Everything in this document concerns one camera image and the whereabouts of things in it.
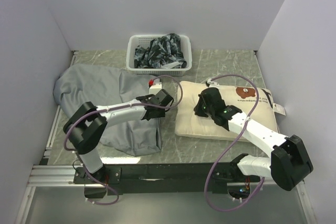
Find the cream pillow with bear print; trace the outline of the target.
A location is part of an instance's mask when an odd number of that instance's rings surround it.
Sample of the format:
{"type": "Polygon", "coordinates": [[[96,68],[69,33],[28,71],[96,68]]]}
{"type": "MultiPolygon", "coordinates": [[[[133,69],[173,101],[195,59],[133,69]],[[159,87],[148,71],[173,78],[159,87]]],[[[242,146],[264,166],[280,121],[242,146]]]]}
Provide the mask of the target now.
{"type": "MultiPolygon", "coordinates": [[[[216,125],[211,118],[195,115],[194,108],[199,101],[198,95],[206,89],[206,85],[188,81],[182,81],[180,84],[183,94],[181,91],[177,93],[177,97],[182,98],[182,101],[177,108],[175,134],[211,140],[234,140],[236,133],[216,125]]],[[[234,105],[245,113],[248,113],[255,104],[256,91],[251,87],[220,85],[218,89],[227,105],[234,105]]],[[[259,88],[258,92],[259,102],[251,115],[252,119],[273,131],[278,131],[275,114],[285,115],[285,108],[274,103],[270,90],[259,88]]]]}

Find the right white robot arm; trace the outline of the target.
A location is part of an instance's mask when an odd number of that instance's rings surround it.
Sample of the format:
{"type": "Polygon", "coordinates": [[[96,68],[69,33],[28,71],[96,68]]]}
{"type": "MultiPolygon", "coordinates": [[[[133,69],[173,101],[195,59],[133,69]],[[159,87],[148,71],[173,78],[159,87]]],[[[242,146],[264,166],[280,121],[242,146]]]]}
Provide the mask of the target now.
{"type": "Polygon", "coordinates": [[[247,176],[269,177],[280,188],[291,191],[313,171],[300,137],[277,133],[251,119],[238,107],[225,104],[216,87],[203,90],[198,97],[195,115],[211,118],[216,125],[237,133],[267,154],[267,157],[241,154],[232,160],[230,175],[235,181],[241,182],[247,176]]]}

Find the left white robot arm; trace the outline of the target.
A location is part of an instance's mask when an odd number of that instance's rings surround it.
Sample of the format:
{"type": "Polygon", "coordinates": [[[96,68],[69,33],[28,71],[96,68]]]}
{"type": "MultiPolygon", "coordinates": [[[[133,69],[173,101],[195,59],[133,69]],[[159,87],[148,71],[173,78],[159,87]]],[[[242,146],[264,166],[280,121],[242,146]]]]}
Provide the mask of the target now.
{"type": "Polygon", "coordinates": [[[157,94],[140,96],[121,104],[95,106],[92,102],[86,102],[81,105],[63,131],[86,168],[87,178],[99,183],[108,177],[107,168],[97,150],[105,129],[128,121],[163,118],[173,101],[174,98],[161,89],[157,94]]]}

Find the grey pillowcase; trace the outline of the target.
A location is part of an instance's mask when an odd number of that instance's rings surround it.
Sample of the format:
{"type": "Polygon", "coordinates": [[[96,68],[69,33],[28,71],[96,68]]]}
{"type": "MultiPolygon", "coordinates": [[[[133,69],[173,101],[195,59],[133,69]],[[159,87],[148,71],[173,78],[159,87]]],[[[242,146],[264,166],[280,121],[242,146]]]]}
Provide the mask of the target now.
{"type": "MultiPolygon", "coordinates": [[[[116,105],[146,95],[152,78],[114,67],[75,64],[55,82],[53,96],[65,114],[72,117],[85,102],[116,105]]],[[[131,156],[158,153],[162,148],[160,121],[136,120],[109,126],[100,143],[131,156]]]]}

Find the dark patterned cloth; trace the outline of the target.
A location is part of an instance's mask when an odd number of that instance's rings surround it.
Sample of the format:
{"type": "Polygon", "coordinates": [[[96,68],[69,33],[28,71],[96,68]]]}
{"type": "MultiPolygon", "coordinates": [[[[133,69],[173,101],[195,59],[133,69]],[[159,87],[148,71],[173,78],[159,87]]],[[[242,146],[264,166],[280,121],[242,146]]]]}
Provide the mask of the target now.
{"type": "Polygon", "coordinates": [[[149,46],[137,46],[134,67],[140,69],[183,69],[187,61],[181,50],[181,38],[168,34],[150,41],[149,46]]]}

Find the white plastic basket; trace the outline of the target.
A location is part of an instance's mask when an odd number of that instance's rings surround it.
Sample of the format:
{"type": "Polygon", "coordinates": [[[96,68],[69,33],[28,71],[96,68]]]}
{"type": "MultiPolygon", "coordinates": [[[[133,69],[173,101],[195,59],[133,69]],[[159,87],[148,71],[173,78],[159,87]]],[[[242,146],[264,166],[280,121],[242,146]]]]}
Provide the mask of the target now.
{"type": "Polygon", "coordinates": [[[127,69],[134,74],[183,76],[192,67],[190,39],[185,35],[134,35],[126,57],[127,69]]]}

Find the black base beam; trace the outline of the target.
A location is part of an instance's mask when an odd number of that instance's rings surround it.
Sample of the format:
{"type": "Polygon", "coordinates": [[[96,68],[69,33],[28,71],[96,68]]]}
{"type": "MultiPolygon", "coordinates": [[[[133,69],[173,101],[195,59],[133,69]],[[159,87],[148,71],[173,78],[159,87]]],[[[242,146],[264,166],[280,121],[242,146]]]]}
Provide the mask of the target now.
{"type": "MultiPolygon", "coordinates": [[[[106,164],[94,178],[115,191],[107,195],[140,193],[189,193],[202,192],[211,163],[185,164],[106,164]]],[[[228,193],[228,184],[257,183],[255,175],[243,175],[233,164],[218,163],[208,182],[208,191],[228,193]]]]}

